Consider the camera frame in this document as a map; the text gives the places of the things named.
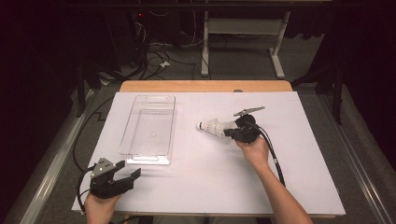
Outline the clear plastic container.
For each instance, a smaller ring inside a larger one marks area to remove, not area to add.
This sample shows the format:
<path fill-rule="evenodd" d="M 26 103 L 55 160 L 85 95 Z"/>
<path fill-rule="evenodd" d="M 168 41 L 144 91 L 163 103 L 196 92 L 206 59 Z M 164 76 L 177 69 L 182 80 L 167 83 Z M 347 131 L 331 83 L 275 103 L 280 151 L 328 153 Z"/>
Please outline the clear plastic container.
<path fill-rule="evenodd" d="M 169 165 L 175 115 L 174 95 L 137 95 L 119 148 L 126 162 Z"/>

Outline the person's right hand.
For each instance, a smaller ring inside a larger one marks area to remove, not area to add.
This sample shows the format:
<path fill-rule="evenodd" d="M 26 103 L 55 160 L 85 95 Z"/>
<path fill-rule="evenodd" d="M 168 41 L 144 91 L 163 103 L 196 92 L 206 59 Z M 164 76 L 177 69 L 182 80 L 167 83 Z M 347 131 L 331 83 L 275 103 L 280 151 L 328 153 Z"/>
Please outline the person's right hand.
<path fill-rule="evenodd" d="M 262 137 L 257 137 L 256 140 L 250 144 L 239 141 L 236 141 L 235 143 L 241 148 L 244 158 L 255 170 L 262 170 L 269 167 L 269 149 L 267 143 Z"/>

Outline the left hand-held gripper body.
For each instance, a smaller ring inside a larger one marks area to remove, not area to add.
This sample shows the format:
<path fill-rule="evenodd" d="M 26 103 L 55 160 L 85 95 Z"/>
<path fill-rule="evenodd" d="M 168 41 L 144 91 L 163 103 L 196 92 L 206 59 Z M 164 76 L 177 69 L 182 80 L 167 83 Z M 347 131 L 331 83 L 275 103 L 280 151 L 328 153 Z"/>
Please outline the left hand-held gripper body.
<path fill-rule="evenodd" d="M 115 180 L 111 173 L 113 162 L 100 158 L 94 165 L 91 174 L 90 192 L 100 199 L 108 199 L 123 194 L 134 188 L 134 184 L 126 183 L 126 178 Z"/>

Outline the white metal desk frame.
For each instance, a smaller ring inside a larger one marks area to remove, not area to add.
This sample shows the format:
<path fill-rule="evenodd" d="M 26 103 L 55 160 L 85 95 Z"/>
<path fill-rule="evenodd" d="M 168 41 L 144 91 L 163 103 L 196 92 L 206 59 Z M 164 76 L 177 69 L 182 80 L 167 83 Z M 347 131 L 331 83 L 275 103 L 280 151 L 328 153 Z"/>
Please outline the white metal desk frame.
<path fill-rule="evenodd" d="M 290 12 L 286 11 L 282 19 L 215 19 L 209 17 L 209 12 L 204 15 L 204 39 L 202 50 L 201 75 L 209 75 L 209 48 L 210 34 L 217 35 L 275 35 L 276 44 L 269 48 L 269 54 L 278 79 L 284 79 L 285 74 L 278 57 L 284 34 L 289 24 Z"/>

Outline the dark computer tower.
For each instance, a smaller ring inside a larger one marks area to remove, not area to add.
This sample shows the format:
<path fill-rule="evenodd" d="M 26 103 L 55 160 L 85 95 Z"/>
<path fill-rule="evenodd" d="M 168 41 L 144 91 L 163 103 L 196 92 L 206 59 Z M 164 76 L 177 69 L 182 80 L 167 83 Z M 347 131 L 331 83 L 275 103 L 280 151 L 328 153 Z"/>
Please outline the dark computer tower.
<path fill-rule="evenodd" d="M 106 12 L 106 23 L 119 65 L 143 62 L 144 45 L 136 40 L 134 21 L 127 12 Z"/>

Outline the person's left hand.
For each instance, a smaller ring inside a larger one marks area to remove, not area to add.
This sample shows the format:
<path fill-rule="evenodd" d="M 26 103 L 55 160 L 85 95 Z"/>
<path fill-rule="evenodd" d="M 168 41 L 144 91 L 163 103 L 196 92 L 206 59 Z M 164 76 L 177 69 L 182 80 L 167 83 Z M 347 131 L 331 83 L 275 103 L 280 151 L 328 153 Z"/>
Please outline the person's left hand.
<path fill-rule="evenodd" d="M 87 224 L 109 224 L 120 197 L 121 195 L 117 195 L 108 199 L 100 199 L 89 193 L 84 202 Z"/>

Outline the aluminium rail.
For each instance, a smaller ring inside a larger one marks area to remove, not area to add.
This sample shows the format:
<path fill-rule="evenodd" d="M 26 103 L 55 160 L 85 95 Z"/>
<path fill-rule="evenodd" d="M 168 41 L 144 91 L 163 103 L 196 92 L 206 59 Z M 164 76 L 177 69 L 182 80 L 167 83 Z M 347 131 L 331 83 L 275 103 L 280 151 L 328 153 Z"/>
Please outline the aluminium rail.
<path fill-rule="evenodd" d="M 85 108 L 82 109 L 82 114 L 79 115 L 77 94 L 75 92 L 72 94 L 74 104 L 71 112 L 56 133 L 54 140 L 49 145 L 49 149 L 24 188 L 24 194 L 21 196 L 24 208 L 21 220 L 17 224 L 35 224 L 38 220 L 64 167 L 67 156 L 77 139 L 78 131 L 87 117 L 87 110 L 95 97 L 96 91 L 89 90 L 86 93 L 84 97 Z"/>
<path fill-rule="evenodd" d="M 361 191 L 365 197 L 365 200 L 369 204 L 375 219 L 378 224 L 396 224 L 396 221 L 393 221 L 390 217 L 390 212 L 387 210 L 386 206 L 383 204 L 381 200 L 378 190 L 374 182 L 368 176 L 366 170 L 364 169 L 361 160 L 359 159 L 358 154 L 355 151 L 355 148 L 352 146 L 352 143 L 347 137 L 347 133 L 344 127 L 337 123 L 333 113 L 332 113 L 332 105 L 326 95 L 318 96 L 321 104 L 326 110 L 326 113 L 330 120 L 332 121 L 332 125 L 337 131 L 339 138 L 341 139 L 344 153 L 346 154 L 346 160 L 360 185 Z"/>

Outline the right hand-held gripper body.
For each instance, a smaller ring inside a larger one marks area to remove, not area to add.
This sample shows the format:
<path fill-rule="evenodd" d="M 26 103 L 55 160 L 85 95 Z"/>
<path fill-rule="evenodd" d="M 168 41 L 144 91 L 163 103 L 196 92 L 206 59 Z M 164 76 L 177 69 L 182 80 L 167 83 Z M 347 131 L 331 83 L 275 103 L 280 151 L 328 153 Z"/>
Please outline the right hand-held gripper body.
<path fill-rule="evenodd" d="M 243 143 L 253 143 L 262 133 L 253 112 L 263 110 L 264 106 L 244 108 L 242 111 L 234 114 L 237 119 L 234 121 L 237 128 L 233 131 L 233 139 Z"/>

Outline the black metal stand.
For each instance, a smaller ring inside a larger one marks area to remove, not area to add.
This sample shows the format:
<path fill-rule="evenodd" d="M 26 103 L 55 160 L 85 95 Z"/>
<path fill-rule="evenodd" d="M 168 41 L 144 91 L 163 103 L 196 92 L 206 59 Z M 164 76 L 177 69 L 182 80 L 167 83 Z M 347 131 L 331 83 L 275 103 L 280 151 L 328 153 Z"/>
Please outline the black metal stand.
<path fill-rule="evenodd" d="M 303 84 L 316 82 L 317 94 L 332 94 L 332 115 L 338 125 L 341 121 L 343 71 L 342 66 L 336 61 L 325 63 L 320 68 L 309 71 L 306 75 L 291 82 L 293 88 Z"/>
<path fill-rule="evenodd" d="M 102 84 L 99 78 L 98 68 L 94 62 L 83 61 L 77 67 L 78 118 L 82 116 L 86 107 L 85 84 L 88 84 L 92 90 L 101 89 Z"/>

